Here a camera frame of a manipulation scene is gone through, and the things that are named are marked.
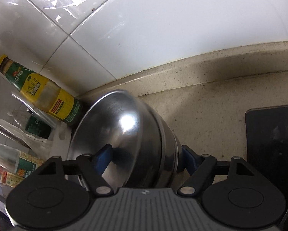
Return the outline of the large steel bowl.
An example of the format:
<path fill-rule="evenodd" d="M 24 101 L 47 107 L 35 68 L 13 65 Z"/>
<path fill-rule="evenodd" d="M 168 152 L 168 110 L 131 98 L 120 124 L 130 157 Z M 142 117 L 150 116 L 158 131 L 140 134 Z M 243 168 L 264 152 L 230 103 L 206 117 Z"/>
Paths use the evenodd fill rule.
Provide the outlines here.
<path fill-rule="evenodd" d="M 111 161 L 102 177 L 113 187 L 127 183 L 135 164 L 141 134 L 137 99 L 129 92 L 115 90 L 102 96 L 86 112 L 72 138 L 67 158 L 96 154 L 112 146 Z"/>

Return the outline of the clear plastic bag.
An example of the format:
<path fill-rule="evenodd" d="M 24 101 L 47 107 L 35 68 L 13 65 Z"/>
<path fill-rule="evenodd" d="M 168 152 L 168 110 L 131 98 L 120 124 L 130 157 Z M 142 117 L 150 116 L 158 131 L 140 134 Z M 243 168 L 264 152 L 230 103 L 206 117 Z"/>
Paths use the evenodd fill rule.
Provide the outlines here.
<path fill-rule="evenodd" d="M 0 118 L 0 127 L 24 142 L 40 159 L 46 160 L 49 158 L 53 144 L 51 135 L 48 139 L 43 139 L 27 134 L 16 126 L 13 118 L 11 123 Z"/>

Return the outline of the green label fish sauce bottle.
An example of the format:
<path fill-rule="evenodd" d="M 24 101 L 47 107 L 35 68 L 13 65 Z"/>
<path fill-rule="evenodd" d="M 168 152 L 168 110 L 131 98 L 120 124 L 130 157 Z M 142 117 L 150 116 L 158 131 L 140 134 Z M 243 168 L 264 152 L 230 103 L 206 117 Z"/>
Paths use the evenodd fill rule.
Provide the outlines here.
<path fill-rule="evenodd" d="M 27 111 L 13 110 L 7 112 L 7 115 L 12 117 L 16 126 L 27 134 L 43 139 L 48 139 L 51 135 L 52 128 Z"/>

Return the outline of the black gas stove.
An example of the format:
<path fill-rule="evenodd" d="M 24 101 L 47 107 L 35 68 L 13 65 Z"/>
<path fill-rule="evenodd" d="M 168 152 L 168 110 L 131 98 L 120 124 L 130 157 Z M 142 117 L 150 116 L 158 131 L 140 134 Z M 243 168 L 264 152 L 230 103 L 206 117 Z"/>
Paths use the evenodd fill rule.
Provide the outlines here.
<path fill-rule="evenodd" d="M 284 195 L 280 228 L 288 230 L 288 105 L 250 109 L 245 124 L 247 162 Z"/>

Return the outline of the yellow label vinegar bottle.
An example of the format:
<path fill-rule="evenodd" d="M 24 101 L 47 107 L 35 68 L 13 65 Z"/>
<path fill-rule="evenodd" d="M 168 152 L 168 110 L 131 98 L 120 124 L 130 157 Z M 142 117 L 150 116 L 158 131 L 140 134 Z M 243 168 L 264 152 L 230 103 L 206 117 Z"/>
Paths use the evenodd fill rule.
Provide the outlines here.
<path fill-rule="evenodd" d="M 14 188 L 43 163 L 37 157 L 0 143 L 0 184 Z"/>

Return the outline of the yellow cap cooking wine bottle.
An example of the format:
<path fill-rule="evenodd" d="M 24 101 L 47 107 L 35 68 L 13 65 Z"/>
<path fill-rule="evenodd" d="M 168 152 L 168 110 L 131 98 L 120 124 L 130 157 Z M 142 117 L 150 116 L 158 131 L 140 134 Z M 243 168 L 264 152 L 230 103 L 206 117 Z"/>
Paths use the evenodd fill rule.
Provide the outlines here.
<path fill-rule="evenodd" d="M 79 123 L 85 114 L 85 103 L 7 55 L 0 57 L 0 73 L 35 107 L 69 126 Z"/>

